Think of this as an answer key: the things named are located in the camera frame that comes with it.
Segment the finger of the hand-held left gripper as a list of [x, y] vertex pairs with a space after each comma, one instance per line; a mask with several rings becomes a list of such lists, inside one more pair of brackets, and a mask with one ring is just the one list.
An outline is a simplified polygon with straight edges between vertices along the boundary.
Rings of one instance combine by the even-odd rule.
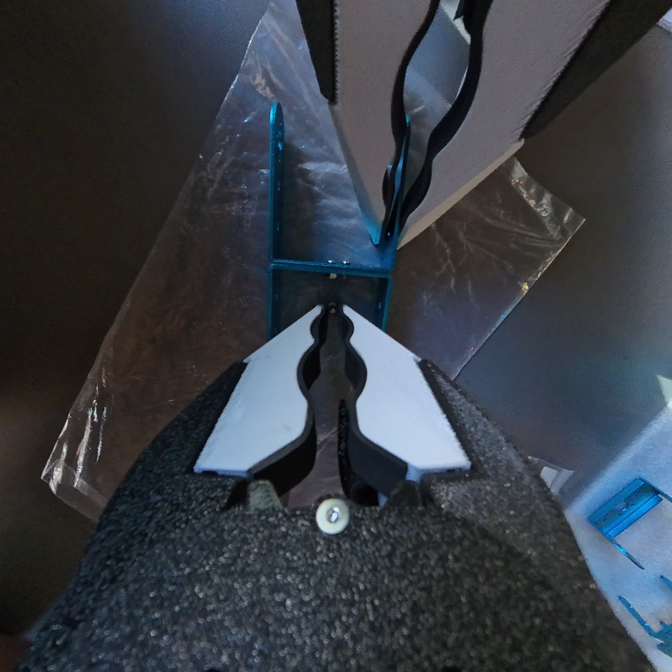
[[432, 162], [428, 192], [400, 234], [407, 244], [512, 156], [532, 114], [607, 1], [494, 1], [466, 119]]
[[405, 74], [438, 1], [336, 1], [331, 113], [364, 222], [377, 245], [391, 219], [407, 133]]

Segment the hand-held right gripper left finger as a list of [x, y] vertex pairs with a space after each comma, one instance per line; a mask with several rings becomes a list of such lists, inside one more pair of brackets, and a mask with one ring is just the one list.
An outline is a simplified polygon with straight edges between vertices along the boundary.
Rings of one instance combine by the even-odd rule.
[[323, 315], [323, 306], [314, 307], [244, 360], [195, 473], [252, 477], [308, 437], [313, 412], [299, 369], [318, 344]]

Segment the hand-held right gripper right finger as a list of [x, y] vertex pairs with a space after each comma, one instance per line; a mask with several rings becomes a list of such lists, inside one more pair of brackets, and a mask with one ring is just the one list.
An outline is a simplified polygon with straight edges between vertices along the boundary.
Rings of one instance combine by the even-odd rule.
[[366, 483], [398, 483], [468, 471], [470, 459], [420, 359], [347, 305], [340, 315], [345, 372], [354, 389], [349, 459], [355, 473]]

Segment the blue H-shaped metal bracket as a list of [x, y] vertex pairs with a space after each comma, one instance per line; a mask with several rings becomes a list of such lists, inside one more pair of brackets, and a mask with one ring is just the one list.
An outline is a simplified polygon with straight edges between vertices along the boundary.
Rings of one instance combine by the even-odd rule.
[[279, 102], [269, 116], [269, 267], [267, 271], [267, 340], [272, 340], [316, 304], [347, 304], [382, 331], [389, 322], [394, 269], [400, 234], [400, 211], [404, 195], [411, 119], [405, 116], [405, 135], [392, 175], [392, 203], [382, 234], [374, 249], [378, 259], [354, 264], [336, 261], [328, 278], [329, 261], [298, 260], [281, 251], [284, 205], [284, 117]]

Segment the clear plastic bag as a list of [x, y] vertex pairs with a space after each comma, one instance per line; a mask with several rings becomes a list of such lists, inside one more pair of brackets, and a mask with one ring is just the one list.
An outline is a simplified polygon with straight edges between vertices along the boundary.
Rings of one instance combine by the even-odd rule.
[[[372, 251], [294, 1], [271, 1], [201, 155], [108, 332], [42, 478], [96, 520], [145, 446], [267, 333], [268, 141], [281, 103], [290, 235], [339, 262]], [[507, 159], [404, 245], [391, 336], [451, 377], [584, 217]]]

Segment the white foam sheet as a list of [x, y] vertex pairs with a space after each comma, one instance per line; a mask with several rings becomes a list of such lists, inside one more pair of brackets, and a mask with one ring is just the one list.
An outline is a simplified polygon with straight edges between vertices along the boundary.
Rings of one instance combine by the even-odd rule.
[[635, 566], [588, 521], [588, 516], [641, 477], [671, 495], [671, 407], [646, 427], [625, 452], [567, 508], [567, 518], [596, 584], [609, 605], [657, 671], [671, 670], [671, 657], [637, 623], [619, 600], [623, 597], [653, 630], [671, 622], [671, 502], [663, 500], [616, 540], [643, 566]]

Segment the blue long U bracket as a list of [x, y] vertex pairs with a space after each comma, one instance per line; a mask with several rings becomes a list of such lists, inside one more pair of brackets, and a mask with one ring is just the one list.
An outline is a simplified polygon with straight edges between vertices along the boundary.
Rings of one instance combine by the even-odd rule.
[[620, 553], [644, 570], [644, 566], [616, 538], [663, 500], [671, 502], [671, 496], [647, 480], [637, 477], [593, 511], [587, 519]]

